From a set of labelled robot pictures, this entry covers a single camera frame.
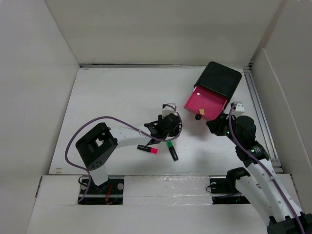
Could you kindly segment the tan wooden stamp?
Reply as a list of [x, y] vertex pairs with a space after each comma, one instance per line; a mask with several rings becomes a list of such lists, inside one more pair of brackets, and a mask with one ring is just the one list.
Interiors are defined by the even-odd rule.
[[199, 109], [199, 114], [200, 114], [200, 115], [204, 115], [204, 114], [205, 114], [205, 111], [204, 111], [203, 108]]

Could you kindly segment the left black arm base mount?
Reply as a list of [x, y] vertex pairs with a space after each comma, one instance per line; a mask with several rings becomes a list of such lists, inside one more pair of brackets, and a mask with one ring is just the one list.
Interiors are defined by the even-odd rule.
[[101, 186], [96, 186], [92, 181], [87, 190], [88, 177], [78, 179], [80, 191], [79, 205], [122, 205], [124, 191], [124, 177], [113, 176]]

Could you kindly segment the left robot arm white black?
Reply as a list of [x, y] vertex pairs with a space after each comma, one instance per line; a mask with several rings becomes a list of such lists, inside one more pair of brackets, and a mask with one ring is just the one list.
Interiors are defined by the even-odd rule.
[[109, 128], [102, 122], [76, 142], [76, 149], [90, 172], [92, 188], [101, 194], [109, 186], [104, 164], [115, 149], [166, 142], [168, 137], [177, 138], [181, 129], [181, 117], [172, 113], [164, 117], [159, 115], [157, 121], [145, 123], [140, 128]]

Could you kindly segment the black drawer cabinet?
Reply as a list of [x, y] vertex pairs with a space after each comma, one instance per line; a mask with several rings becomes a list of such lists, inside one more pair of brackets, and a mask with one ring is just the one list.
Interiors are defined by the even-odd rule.
[[240, 72], [211, 61], [194, 84], [194, 88], [202, 86], [224, 96], [230, 101], [241, 79], [242, 74]]

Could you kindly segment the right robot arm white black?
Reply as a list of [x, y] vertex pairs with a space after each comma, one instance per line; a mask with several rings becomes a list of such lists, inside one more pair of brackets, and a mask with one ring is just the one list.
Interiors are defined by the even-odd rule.
[[211, 179], [209, 189], [229, 201], [244, 196], [263, 219], [269, 234], [310, 234], [312, 215], [294, 202], [274, 171], [270, 157], [255, 139], [256, 125], [247, 116], [221, 114], [206, 123], [216, 136], [226, 136], [235, 144], [235, 152], [244, 166], [231, 169], [222, 179]]

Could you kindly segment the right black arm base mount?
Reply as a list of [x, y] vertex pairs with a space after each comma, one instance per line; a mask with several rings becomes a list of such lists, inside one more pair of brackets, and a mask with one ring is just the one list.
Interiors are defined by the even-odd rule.
[[250, 174], [245, 168], [239, 167], [229, 170], [226, 176], [210, 177], [206, 191], [212, 195], [213, 205], [249, 204], [248, 199], [235, 187], [236, 181], [244, 176]]

